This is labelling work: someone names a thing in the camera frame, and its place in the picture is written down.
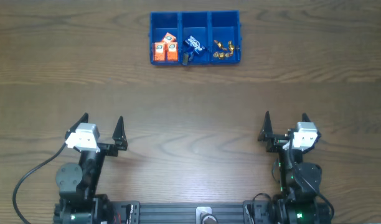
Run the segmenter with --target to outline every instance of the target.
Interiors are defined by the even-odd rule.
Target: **orange and white package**
[[[177,39],[174,35],[170,34],[170,33],[167,33],[163,40],[161,40],[161,42],[164,42],[164,43],[171,43],[171,42],[175,42]]]
[[[153,59],[156,62],[163,62],[166,60],[166,44],[162,42],[154,43]]]
[[[170,62],[178,61],[178,43],[167,44],[167,60]]]

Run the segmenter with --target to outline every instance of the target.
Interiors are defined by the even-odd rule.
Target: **orange box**
[[[161,42],[164,42],[164,43],[171,43],[171,42],[175,42],[177,39],[174,35],[170,34],[170,33],[167,33],[163,40],[161,40]]]
[[[166,60],[166,43],[154,43],[153,59],[156,62],[163,62]]]
[[[167,60],[170,62],[178,61],[178,43],[173,42],[167,44]]]

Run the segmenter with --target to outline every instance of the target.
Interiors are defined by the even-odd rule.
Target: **wood grain surface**
[[[240,10],[242,61],[155,67],[150,11]],[[120,115],[129,150],[106,158],[99,193],[140,202],[242,202],[279,186],[256,141],[264,113],[284,133],[307,112],[322,132],[305,161],[323,169],[333,223],[381,222],[381,0],[0,1],[0,223],[20,223],[17,181],[54,154],[84,112],[101,141]],[[51,223],[57,169],[18,194]]]

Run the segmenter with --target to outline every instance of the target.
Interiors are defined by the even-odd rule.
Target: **blue tray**
[[[150,26],[150,59],[153,65],[180,65],[186,51],[182,41],[192,35],[207,51],[203,56],[195,55],[189,65],[231,64],[239,63],[242,58],[242,36],[240,34],[239,11],[210,11],[210,12],[151,12]],[[178,62],[155,62],[153,60],[153,43],[160,42],[166,33],[177,38],[179,48]],[[220,60],[213,58],[213,53],[220,51],[214,43],[217,40],[227,48],[231,40],[236,47],[230,58]]]

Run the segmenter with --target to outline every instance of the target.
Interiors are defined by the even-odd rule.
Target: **blue plastic bin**
[[[160,42],[166,33],[177,38],[179,48],[178,62],[155,62],[153,60],[153,43]],[[209,12],[151,12],[150,26],[150,59],[153,65],[180,65],[186,51],[182,41],[192,35],[207,51],[203,56],[195,55],[189,65],[231,64],[238,63],[242,58],[242,36],[240,33],[239,11],[209,11]],[[221,51],[214,43],[217,40],[228,45],[228,41],[238,47],[230,58],[220,60],[213,58],[213,53]]]

